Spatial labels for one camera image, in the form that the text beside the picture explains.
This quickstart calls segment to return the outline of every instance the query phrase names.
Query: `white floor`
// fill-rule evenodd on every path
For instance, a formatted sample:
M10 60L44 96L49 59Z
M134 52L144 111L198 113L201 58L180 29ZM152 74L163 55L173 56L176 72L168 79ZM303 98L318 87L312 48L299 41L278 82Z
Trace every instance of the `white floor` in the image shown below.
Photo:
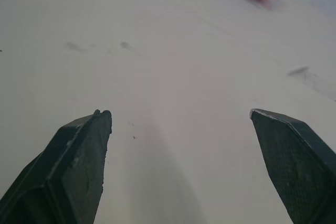
M291 223L251 108L336 150L336 23L309 1L0 0L0 28L1 195L95 109L113 114L96 224Z

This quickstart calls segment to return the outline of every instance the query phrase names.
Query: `white surface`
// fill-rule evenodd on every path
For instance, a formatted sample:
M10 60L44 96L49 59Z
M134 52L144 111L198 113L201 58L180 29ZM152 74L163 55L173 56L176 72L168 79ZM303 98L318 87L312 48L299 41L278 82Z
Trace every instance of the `white surface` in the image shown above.
M336 103L288 76L336 79L335 19L304 1L0 0L0 18L2 194L95 109L113 113L95 223L291 223L251 108L336 150Z

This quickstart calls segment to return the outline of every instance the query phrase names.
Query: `black rubber pad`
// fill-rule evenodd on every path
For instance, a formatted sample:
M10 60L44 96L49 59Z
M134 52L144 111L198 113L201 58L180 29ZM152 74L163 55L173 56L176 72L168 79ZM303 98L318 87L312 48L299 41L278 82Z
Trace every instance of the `black rubber pad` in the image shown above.
M0 200L0 223L92 224L111 127L98 110L61 127Z
M266 168L294 224L336 223L336 155L304 122L251 110Z

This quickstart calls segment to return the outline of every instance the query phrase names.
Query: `scuff mark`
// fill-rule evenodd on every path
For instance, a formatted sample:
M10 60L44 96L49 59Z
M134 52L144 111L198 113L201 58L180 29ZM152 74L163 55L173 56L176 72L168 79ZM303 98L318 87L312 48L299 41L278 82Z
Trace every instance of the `scuff mark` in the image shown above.
M290 72L288 72L287 76L294 76L296 74L303 74L306 71L308 71L309 67L302 67L302 68L297 68L295 70L292 70Z
M295 78L312 90L323 94L325 97L336 100L336 85L333 82L323 79L322 77L312 73L309 67L297 68L288 72L288 77Z
M138 50L134 47L132 47L128 42L126 41L123 41L120 43L120 47L123 48L123 49L127 49L133 53L135 53L136 55L138 56L141 56L141 54L138 52Z
M75 52L86 52L87 49L84 49L78 45L76 45L75 43L72 43L72 42L66 42L65 43L65 47L71 51L75 51Z

